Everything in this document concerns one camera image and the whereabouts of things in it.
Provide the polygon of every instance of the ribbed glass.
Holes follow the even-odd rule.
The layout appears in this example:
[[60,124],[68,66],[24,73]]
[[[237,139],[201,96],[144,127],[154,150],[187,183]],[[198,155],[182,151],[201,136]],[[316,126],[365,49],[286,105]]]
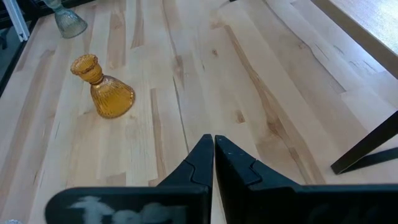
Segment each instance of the ribbed glass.
[[116,118],[134,103],[134,90],[117,78],[103,75],[95,55],[79,57],[72,63],[71,71],[91,84],[91,97],[100,116]]
[[87,22],[72,10],[65,9],[61,0],[43,0],[43,2],[54,10],[55,22],[63,38],[76,37],[86,30]]

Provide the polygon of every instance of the wood grain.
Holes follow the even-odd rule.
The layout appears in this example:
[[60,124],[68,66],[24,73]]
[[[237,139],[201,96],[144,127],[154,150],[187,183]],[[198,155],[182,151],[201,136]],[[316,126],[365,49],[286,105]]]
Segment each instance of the wood grain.
[[398,78],[398,2],[312,0]]
[[[398,161],[330,169],[398,108],[398,80],[310,0],[97,0],[76,12],[89,28],[70,40],[39,20],[0,98],[0,220],[44,224],[69,187],[157,185],[206,133],[300,184],[398,182]],[[88,52],[136,92],[120,118],[98,116],[69,71]],[[216,179],[212,208],[225,223]]]

